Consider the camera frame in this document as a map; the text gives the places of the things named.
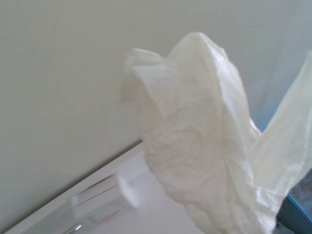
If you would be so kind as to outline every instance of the wall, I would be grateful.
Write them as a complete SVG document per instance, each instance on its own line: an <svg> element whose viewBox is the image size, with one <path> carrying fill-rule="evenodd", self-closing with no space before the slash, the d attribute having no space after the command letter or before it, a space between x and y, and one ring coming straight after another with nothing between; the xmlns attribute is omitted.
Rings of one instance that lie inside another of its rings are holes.
<svg viewBox="0 0 312 234"><path fill-rule="evenodd" d="M308 0L2 0L0 232L139 139L124 55L206 33L264 129L312 48Z"/></svg>

